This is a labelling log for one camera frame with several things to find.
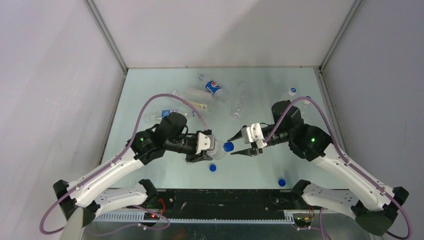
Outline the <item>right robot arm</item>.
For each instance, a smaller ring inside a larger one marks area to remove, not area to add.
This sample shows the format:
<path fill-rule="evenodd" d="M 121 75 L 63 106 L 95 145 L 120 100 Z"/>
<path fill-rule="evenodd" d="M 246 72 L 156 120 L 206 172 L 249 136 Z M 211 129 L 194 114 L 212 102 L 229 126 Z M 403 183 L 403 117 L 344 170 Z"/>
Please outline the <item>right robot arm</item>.
<path fill-rule="evenodd" d="M 291 204 L 326 208 L 355 220 L 368 233 L 383 236 L 395 222 L 409 192 L 390 187 L 365 171 L 343 152 L 329 131 L 305 123 L 301 111 L 289 100 L 271 107 L 274 123 L 244 125 L 233 137 L 250 148 L 239 154 L 254 157 L 266 147 L 287 143 L 299 158 L 307 160 L 346 184 L 345 190 L 328 189 L 308 180 L 299 180 L 291 189 Z"/>

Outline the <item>blue label pepsi bottle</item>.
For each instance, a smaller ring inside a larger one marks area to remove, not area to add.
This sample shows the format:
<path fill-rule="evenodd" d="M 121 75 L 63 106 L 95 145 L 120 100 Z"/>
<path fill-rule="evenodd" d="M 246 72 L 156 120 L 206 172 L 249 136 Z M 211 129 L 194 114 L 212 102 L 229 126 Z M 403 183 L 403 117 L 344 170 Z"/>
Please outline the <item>blue label pepsi bottle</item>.
<path fill-rule="evenodd" d="M 226 151 L 224 149 L 224 142 L 216 140 L 214 144 L 213 150 L 208 150 L 206 153 L 213 160 L 222 159 L 226 155 Z"/>

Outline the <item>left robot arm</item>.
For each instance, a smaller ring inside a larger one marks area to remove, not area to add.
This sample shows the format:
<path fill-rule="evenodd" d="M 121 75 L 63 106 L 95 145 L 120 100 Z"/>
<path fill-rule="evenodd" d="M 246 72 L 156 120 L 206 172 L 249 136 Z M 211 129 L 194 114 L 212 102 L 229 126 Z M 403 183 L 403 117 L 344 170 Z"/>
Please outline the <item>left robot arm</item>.
<path fill-rule="evenodd" d="M 121 178 L 164 156 L 165 152 L 184 154 L 189 163 L 210 161 L 209 152 L 216 147 L 210 129 L 195 133 L 183 132 L 187 126 L 184 115 L 172 112 L 159 124 L 137 132 L 123 151 L 99 165 L 78 180 L 59 180 L 53 185 L 59 206 L 67 220 L 82 209 L 85 227 L 96 217 L 127 206 L 153 208 L 158 202 L 158 190 L 149 179 L 135 185 L 109 191 Z"/>

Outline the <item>blue bottle cap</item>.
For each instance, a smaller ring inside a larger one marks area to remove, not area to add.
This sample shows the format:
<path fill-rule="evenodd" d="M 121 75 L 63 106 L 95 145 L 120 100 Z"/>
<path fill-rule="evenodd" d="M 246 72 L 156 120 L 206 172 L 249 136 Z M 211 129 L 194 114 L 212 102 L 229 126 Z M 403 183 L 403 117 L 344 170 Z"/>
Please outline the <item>blue bottle cap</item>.
<path fill-rule="evenodd" d="M 225 142 L 223 144 L 223 149 L 225 152 L 232 152 L 234 150 L 235 146 L 232 142 Z"/>
<path fill-rule="evenodd" d="M 210 165 L 209 165 L 209 170 L 210 170 L 211 172 L 215 172 L 215 171 L 217 170 L 217 166 L 216 166 L 215 164 L 210 164 Z"/>
<path fill-rule="evenodd" d="M 284 178 L 279 178 L 277 183 L 280 187 L 284 187 L 287 184 L 287 182 Z"/>

